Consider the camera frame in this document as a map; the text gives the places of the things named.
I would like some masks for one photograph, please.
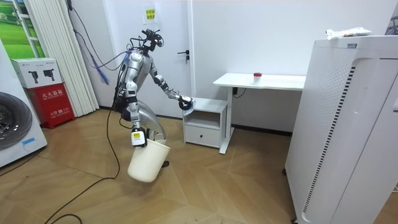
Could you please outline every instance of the humanoid robot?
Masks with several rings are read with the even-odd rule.
[[[192,112],[194,99],[180,95],[179,92],[170,89],[166,81],[157,73],[153,58],[149,51],[155,47],[163,46],[163,38],[156,34],[157,31],[143,30],[145,39],[131,38],[131,48],[124,58],[119,71],[118,84],[115,88],[114,107],[121,113],[122,119],[132,122],[131,142],[134,147],[145,147],[147,138],[165,144],[166,133],[158,122],[155,113],[142,101],[137,99],[140,90],[148,74],[170,99],[177,100],[184,114]],[[138,40],[139,47],[134,47],[132,40]]]

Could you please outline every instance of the red object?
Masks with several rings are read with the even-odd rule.
[[[29,88],[27,92],[41,127],[53,129],[58,124],[75,119],[63,83]]]

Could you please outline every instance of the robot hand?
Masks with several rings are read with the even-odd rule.
[[[189,115],[195,106],[195,99],[189,96],[180,95],[178,98],[178,105],[180,106],[184,116]]]

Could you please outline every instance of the air purifier vent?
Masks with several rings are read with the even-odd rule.
[[[351,70],[350,70],[350,72],[349,72],[348,78],[347,78],[346,83],[345,83],[345,88],[344,88],[344,90],[343,90],[343,93],[342,93],[341,96],[340,96],[340,101],[339,101],[338,107],[337,107],[337,109],[336,109],[335,117],[333,118],[333,122],[332,122],[332,124],[331,124],[330,130],[329,130],[329,133],[328,133],[328,136],[327,136],[327,138],[326,138],[325,145],[324,145],[324,147],[323,147],[323,151],[322,151],[321,158],[320,158],[320,160],[319,160],[317,169],[316,169],[316,171],[315,171],[315,176],[314,176],[314,178],[313,178],[313,180],[312,180],[312,183],[311,183],[310,191],[309,191],[309,193],[308,193],[308,195],[307,195],[307,199],[306,199],[306,201],[305,201],[305,205],[304,205],[303,212],[306,212],[306,211],[307,211],[308,204],[309,204],[310,201],[311,201],[311,196],[312,196],[313,190],[314,190],[314,188],[315,188],[315,184],[316,184],[316,182],[317,182],[317,180],[318,180],[319,172],[320,172],[320,170],[321,170],[323,161],[325,160],[326,152],[328,151],[329,143],[330,143],[330,141],[331,141],[331,139],[332,139],[333,132],[334,132],[334,130],[335,130],[335,127],[336,127],[336,124],[337,124],[337,121],[338,121],[338,117],[339,117],[339,115],[340,115],[341,108],[343,107],[343,103],[344,103],[344,100],[345,100],[345,98],[346,98],[346,95],[347,95],[347,92],[348,92],[348,88],[349,88],[349,85],[350,85],[351,80],[352,80],[352,78],[353,78],[354,72],[355,72],[355,67],[351,67]]]

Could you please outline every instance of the green picture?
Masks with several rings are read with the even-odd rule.
[[[27,14],[23,0],[17,0],[21,13]],[[30,19],[24,19],[31,37],[37,37]],[[26,33],[17,18],[14,5],[11,0],[0,0],[0,39],[11,59],[34,58],[32,47],[29,44]],[[39,41],[34,41],[39,57],[44,57]]]

